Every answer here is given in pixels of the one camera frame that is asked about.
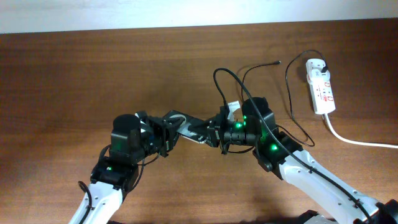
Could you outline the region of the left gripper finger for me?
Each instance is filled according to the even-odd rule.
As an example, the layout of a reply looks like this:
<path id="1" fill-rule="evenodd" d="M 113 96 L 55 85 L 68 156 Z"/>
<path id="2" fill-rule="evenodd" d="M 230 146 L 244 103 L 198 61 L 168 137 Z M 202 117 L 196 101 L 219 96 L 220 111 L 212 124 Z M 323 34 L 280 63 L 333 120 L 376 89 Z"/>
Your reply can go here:
<path id="1" fill-rule="evenodd" d="M 168 130 L 182 130 L 187 123 L 187 116 L 181 113 L 167 114 L 163 117 L 161 125 Z"/>
<path id="2" fill-rule="evenodd" d="M 178 132 L 172 132 L 169 134 L 168 139 L 166 140 L 166 155 L 168 156 L 169 152 L 174 148 L 177 144 L 177 141 L 180 137 Z"/>

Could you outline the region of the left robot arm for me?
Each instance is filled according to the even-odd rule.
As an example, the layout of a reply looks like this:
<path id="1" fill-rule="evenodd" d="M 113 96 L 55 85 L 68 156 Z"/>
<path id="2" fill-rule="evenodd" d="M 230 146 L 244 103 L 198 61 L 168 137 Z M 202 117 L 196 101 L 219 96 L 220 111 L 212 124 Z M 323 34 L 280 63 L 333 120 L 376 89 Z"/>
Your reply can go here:
<path id="1" fill-rule="evenodd" d="M 101 150 L 90 183 L 78 182 L 84 197 L 70 223 L 107 223 L 136 188 L 147 165 L 145 158 L 168 156 L 185 121 L 184 116 L 159 118 L 143 111 L 117 116 L 111 143 Z"/>

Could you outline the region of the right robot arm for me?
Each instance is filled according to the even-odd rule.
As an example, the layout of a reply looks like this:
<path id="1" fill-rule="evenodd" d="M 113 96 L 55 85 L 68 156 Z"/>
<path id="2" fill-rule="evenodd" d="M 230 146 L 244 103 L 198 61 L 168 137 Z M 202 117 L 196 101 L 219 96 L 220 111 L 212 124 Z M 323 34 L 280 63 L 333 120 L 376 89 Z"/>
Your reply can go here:
<path id="1" fill-rule="evenodd" d="M 231 109 L 188 127 L 198 140 L 221 147 L 227 154 L 231 145 L 253 147 L 262 168 L 308 195 L 331 215 L 316 214 L 307 223 L 397 223 L 397 201 L 382 203 L 343 182 L 320 165 L 308 151 L 280 131 L 265 98 L 255 97 L 242 105 L 243 120 L 231 121 Z"/>

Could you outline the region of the black smartphone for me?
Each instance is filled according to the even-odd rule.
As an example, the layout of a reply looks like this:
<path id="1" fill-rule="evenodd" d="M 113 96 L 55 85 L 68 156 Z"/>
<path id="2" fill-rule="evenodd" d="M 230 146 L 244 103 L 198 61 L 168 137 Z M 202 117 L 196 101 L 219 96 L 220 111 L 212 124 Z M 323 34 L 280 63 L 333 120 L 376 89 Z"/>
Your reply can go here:
<path id="1" fill-rule="evenodd" d="M 212 139 L 210 136 L 210 131 L 208 129 L 210 126 L 210 119 L 198 119 L 175 110 L 171 110 L 163 116 L 163 119 L 167 121 L 180 118 L 183 119 L 183 122 L 177 129 L 177 132 L 181 136 L 199 144 L 207 144 L 210 147 L 218 146 L 217 140 Z"/>

